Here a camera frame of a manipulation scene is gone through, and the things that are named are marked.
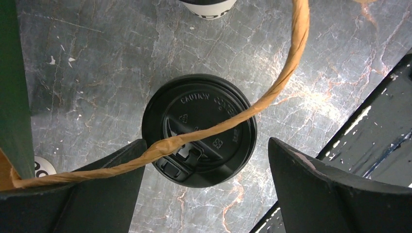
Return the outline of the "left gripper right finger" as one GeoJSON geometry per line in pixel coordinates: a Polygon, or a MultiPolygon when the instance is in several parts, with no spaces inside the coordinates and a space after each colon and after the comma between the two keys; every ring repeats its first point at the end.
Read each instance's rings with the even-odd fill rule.
{"type": "Polygon", "coordinates": [[[268,157],[286,232],[411,232],[409,187],[342,171],[274,137],[268,157]]]}

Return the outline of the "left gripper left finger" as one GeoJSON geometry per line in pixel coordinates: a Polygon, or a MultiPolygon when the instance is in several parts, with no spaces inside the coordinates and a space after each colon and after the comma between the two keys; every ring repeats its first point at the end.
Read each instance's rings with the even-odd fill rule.
{"type": "Polygon", "coordinates": [[[0,192],[3,233],[126,233],[144,174],[146,141],[137,139],[73,172],[22,179],[0,192]]]}

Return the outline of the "green paper bag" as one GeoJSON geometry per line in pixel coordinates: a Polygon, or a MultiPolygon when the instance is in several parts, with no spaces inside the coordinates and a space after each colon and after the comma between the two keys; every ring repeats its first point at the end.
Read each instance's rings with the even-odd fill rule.
{"type": "Polygon", "coordinates": [[[12,186],[14,188],[28,188],[53,184],[78,183],[92,179],[114,177],[138,169],[164,156],[171,155],[186,143],[199,141],[207,137],[217,135],[236,127],[246,120],[251,119],[253,116],[270,106],[270,104],[284,89],[290,77],[297,69],[307,44],[309,27],[309,2],[307,0],[292,1],[291,47],[289,49],[285,65],[282,68],[278,78],[268,89],[268,91],[247,110],[208,129],[180,134],[156,141],[139,158],[111,168],[100,168],[90,171],[64,172],[40,178],[22,179],[18,175],[15,168],[11,167],[9,180],[12,186]]]}

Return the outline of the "white paper coffee cup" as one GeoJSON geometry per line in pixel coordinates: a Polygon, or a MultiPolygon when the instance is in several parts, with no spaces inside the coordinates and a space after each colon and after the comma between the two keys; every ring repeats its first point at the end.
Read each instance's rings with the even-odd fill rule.
{"type": "Polygon", "coordinates": [[[199,18],[214,20],[227,14],[237,0],[179,0],[199,18]]]}

